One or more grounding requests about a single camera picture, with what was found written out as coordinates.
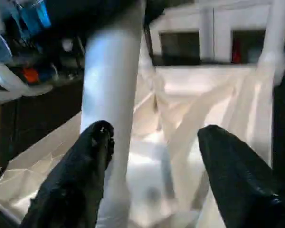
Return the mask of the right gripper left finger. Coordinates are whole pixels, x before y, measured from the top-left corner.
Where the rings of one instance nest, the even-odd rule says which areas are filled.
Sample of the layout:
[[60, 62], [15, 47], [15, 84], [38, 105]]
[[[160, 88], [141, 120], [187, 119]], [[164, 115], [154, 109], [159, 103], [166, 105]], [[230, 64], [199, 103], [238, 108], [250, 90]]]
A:
[[23, 228], [94, 228], [114, 153], [114, 129], [105, 120], [79, 136], [41, 184]]

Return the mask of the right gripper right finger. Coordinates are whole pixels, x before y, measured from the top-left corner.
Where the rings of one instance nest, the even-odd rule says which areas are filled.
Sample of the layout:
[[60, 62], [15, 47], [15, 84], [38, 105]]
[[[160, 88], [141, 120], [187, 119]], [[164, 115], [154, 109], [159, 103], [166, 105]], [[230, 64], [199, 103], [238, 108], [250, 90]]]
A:
[[285, 185], [244, 141], [208, 125], [199, 148], [219, 212], [227, 228], [285, 228]]

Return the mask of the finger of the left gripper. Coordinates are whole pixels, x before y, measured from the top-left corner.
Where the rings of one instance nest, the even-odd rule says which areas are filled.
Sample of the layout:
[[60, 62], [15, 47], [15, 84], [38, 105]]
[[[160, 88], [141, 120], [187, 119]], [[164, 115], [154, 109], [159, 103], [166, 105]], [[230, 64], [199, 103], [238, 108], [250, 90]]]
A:
[[150, 24], [161, 16], [166, 8], [165, 0], [147, 0], [145, 5], [144, 23]]
[[48, 0], [50, 36], [73, 36], [98, 31], [115, 21], [137, 0]]

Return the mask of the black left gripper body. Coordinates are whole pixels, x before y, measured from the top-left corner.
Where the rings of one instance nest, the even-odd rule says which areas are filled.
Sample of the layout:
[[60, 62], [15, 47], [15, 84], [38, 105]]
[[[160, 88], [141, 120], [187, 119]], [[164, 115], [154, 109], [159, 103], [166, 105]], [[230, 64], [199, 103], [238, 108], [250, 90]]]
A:
[[62, 86], [84, 74], [85, 38], [48, 30], [30, 38], [14, 38], [13, 73], [30, 87]]

